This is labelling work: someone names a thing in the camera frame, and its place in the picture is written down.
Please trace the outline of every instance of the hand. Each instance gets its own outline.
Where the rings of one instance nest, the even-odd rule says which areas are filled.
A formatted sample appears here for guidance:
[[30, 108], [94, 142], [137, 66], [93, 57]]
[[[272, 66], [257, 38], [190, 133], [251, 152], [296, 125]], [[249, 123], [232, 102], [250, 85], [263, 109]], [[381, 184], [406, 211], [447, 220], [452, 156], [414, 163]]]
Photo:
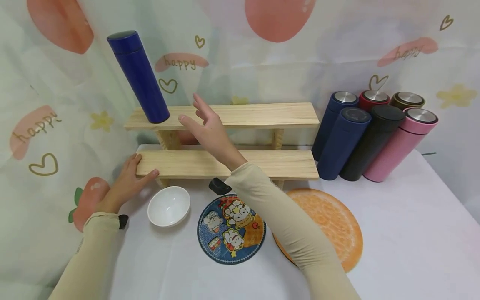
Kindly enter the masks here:
[[141, 191], [148, 182], [158, 176], [155, 169], [145, 177], [137, 179], [137, 166], [142, 159], [141, 154], [133, 154], [124, 163], [120, 175], [102, 201], [95, 206], [96, 212], [118, 214], [120, 207]]
[[179, 115], [180, 123], [195, 136], [208, 153], [230, 171], [246, 163], [247, 160], [228, 138], [220, 117], [197, 94], [193, 94], [193, 98], [195, 99], [193, 106], [197, 109], [195, 114], [204, 121], [204, 125], [185, 115]]

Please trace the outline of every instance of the wooden display stand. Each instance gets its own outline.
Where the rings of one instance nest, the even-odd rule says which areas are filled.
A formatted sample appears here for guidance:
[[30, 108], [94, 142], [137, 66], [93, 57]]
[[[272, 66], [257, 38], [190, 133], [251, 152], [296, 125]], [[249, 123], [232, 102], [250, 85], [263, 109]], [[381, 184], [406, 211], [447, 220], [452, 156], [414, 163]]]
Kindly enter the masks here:
[[[285, 180], [317, 180], [318, 172], [310, 150], [281, 150], [285, 128], [317, 127], [317, 115], [311, 103], [213, 105], [226, 128], [272, 129], [272, 150], [243, 150], [242, 155], [262, 169], [279, 188]], [[195, 115], [193, 106], [169, 107], [170, 118], [160, 124], [148, 122], [142, 108], [136, 108], [125, 124], [126, 130], [153, 130], [163, 150], [140, 151], [143, 158], [138, 176], [158, 169], [157, 180], [168, 186], [169, 179], [212, 179], [228, 177], [230, 171], [202, 150], [181, 150], [177, 130], [184, 130], [178, 115]]]

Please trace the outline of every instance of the white table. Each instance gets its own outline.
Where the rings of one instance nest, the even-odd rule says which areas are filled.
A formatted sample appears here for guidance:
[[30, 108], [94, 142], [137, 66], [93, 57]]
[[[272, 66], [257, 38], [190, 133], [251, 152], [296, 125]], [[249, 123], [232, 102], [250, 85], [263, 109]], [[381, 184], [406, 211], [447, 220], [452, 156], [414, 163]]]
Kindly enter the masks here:
[[[206, 180], [171, 185], [184, 187], [192, 198], [181, 225], [150, 224], [146, 211], [156, 183], [122, 211], [130, 220], [119, 237], [123, 245], [111, 299], [309, 299], [304, 278], [280, 252], [270, 229], [259, 252], [244, 263], [222, 265], [207, 257], [196, 227], [217, 196]], [[348, 277], [362, 299], [480, 299], [480, 226], [418, 152], [383, 183], [286, 181], [284, 190], [308, 186], [341, 200], [360, 224], [363, 254]]]

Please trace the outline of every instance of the orange slice placemat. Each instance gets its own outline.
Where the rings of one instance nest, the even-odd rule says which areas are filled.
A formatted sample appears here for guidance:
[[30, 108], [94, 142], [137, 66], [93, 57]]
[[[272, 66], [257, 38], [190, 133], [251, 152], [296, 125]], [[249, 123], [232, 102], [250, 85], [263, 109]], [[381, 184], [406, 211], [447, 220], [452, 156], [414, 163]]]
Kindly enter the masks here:
[[[352, 212], [338, 199], [323, 191], [296, 189], [287, 192], [321, 228], [335, 247], [345, 272], [355, 267], [363, 250], [360, 226]], [[273, 235], [276, 244], [291, 261], [289, 254]]]

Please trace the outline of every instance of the wooden shelf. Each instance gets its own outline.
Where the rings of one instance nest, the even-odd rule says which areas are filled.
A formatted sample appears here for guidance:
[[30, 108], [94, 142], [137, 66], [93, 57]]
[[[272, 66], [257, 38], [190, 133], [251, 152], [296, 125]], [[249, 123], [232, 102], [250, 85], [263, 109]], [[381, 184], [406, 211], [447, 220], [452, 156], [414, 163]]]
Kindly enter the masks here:
[[[317, 180], [310, 150], [243, 150], [243, 156], [272, 180]], [[212, 179], [228, 177], [230, 170], [202, 150], [139, 151], [143, 158], [138, 176], [158, 169], [159, 179]]]
[[[313, 105], [308, 103], [273, 103], [247, 105], [212, 105], [225, 127], [283, 129], [295, 127], [316, 127], [319, 124]], [[200, 124], [193, 106], [168, 107], [170, 118], [160, 124], [148, 122], [142, 108], [136, 108], [125, 124], [127, 130], [171, 131], [184, 129], [178, 115], [184, 114]]]

